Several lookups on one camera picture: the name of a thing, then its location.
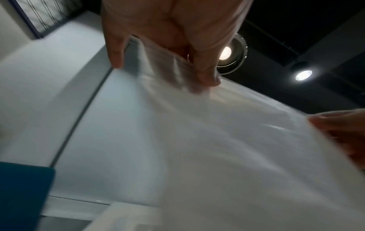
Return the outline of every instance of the hand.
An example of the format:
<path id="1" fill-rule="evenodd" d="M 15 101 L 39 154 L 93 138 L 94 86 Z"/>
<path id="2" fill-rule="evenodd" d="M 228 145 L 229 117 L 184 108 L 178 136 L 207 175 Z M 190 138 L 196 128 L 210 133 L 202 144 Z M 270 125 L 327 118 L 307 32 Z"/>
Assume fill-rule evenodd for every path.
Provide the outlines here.
<path id="1" fill-rule="evenodd" d="M 238 31 L 252 0 L 103 0 L 109 60 L 123 66 L 130 35 L 152 40 L 194 64 L 197 78 L 217 86 L 220 54 Z"/>
<path id="2" fill-rule="evenodd" d="M 365 168 L 365 109 L 320 113 L 308 120 L 335 139 L 356 165 Z"/>

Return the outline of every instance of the metal grid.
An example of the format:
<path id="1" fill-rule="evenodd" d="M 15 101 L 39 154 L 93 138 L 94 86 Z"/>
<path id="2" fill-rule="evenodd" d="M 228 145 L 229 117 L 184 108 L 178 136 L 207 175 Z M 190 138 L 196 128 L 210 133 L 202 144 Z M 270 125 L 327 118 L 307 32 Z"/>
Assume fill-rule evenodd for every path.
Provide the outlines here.
<path id="1" fill-rule="evenodd" d="M 82 10 L 81 0 L 16 0 L 35 29 L 43 34 Z"/>

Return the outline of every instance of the blue object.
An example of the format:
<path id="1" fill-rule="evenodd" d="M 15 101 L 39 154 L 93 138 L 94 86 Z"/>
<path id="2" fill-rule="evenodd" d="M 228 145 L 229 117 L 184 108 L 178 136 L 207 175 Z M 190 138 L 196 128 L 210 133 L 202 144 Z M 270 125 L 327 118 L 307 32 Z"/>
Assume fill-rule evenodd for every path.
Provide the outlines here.
<path id="1" fill-rule="evenodd" d="M 0 230 L 33 231 L 55 170 L 0 162 Z"/>

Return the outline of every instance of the ziplock bag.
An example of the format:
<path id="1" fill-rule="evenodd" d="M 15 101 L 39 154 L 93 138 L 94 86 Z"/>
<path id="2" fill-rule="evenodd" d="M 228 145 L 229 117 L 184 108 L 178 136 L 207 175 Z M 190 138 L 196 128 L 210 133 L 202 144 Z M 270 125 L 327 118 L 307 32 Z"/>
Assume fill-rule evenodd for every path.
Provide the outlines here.
<path id="1" fill-rule="evenodd" d="M 164 230 L 365 230 L 363 176 L 303 113 L 226 79 L 205 88 L 186 60 L 142 47 Z"/>

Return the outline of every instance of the wire rack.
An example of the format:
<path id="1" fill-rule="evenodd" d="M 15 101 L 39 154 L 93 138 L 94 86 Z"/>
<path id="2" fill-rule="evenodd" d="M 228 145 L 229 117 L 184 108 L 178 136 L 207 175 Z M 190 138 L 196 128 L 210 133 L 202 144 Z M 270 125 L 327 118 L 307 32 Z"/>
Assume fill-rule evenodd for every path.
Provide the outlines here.
<path id="1" fill-rule="evenodd" d="M 83 9 L 81 0 L 10 0 L 35 34 L 44 35 Z"/>

